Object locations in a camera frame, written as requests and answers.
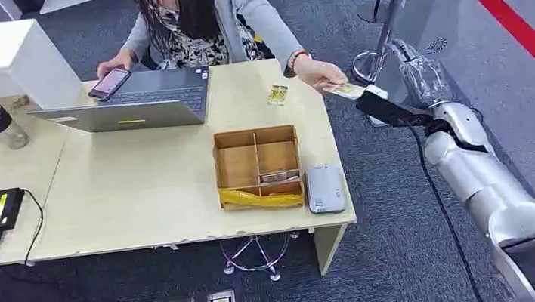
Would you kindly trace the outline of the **dark right robot hand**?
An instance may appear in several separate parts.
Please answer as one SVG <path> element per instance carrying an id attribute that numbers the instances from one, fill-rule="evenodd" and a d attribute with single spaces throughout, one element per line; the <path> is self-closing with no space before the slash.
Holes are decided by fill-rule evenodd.
<path id="1" fill-rule="evenodd" d="M 368 85 L 359 98 L 356 107 L 367 116 L 392 127 L 403 125 L 427 126 L 434 121 L 434 115 L 428 110 L 393 103 L 387 93 L 376 85 Z"/>

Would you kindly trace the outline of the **person's right hand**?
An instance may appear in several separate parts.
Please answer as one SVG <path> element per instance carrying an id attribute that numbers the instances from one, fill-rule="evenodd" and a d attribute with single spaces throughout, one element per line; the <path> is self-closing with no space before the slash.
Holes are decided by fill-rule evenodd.
<path id="1" fill-rule="evenodd" d="M 122 48 L 119 53 L 111 60 L 100 63 L 97 68 L 97 77 L 103 79 L 107 73 L 113 69 L 131 70 L 132 64 L 135 63 L 136 55 L 129 49 Z"/>

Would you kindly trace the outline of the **person's left hand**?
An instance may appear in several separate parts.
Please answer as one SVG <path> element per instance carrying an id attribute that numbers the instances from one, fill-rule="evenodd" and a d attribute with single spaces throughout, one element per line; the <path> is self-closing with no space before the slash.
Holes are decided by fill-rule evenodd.
<path id="1" fill-rule="evenodd" d="M 308 54 L 299 54 L 292 62 L 292 69 L 305 84 L 319 92 L 334 90 L 348 82 L 335 64 L 314 60 Z"/>

